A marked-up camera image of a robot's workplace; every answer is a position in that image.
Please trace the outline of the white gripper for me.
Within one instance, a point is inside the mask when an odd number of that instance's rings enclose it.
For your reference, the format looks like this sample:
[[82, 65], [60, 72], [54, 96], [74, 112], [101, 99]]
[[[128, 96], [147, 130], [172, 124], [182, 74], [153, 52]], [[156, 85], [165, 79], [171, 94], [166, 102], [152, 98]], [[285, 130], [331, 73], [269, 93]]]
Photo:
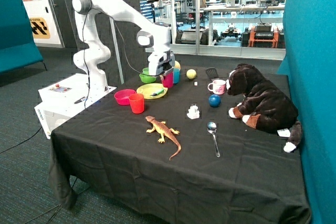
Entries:
[[152, 52], [148, 57], [149, 75], [159, 76], [164, 81], [164, 76], [173, 72], [175, 66], [175, 55], [172, 51]]

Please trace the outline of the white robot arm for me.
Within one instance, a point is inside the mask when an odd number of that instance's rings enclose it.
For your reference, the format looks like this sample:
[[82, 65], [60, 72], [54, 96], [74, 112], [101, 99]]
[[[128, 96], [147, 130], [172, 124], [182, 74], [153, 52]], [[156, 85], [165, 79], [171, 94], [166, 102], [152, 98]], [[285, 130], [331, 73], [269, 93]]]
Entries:
[[[108, 89], [106, 74], [97, 66], [111, 57], [110, 48], [104, 44], [113, 41], [108, 35], [111, 25], [107, 18], [138, 27], [138, 33], [134, 35], [138, 44], [153, 49], [148, 57], [151, 76], [167, 77], [173, 72], [175, 57], [170, 48], [171, 32], [168, 24], [149, 21], [124, 0], [72, 0], [72, 6], [79, 39], [86, 44], [84, 50], [74, 54], [73, 60], [88, 75], [91, 93]], [[100, 13], [107, 17], [102, 18], [101, 25], [97, 25], [95, 16]]]

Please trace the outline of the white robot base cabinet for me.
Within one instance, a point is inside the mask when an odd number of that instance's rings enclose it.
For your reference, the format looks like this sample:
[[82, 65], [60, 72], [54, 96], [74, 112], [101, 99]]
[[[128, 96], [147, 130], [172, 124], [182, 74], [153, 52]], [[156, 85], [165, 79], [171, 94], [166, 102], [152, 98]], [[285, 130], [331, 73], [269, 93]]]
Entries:
[[[51, 132], [84, 109], [99, 101], [115, 87], [108, 86], [102, 91], [89, 86], [86, 74], [76, 73], [45, 88], [38, 90], [42, 102], [35, 106], [36, 115], [47, 139]], [[86, 102], [74, 104], [82, 97]]]

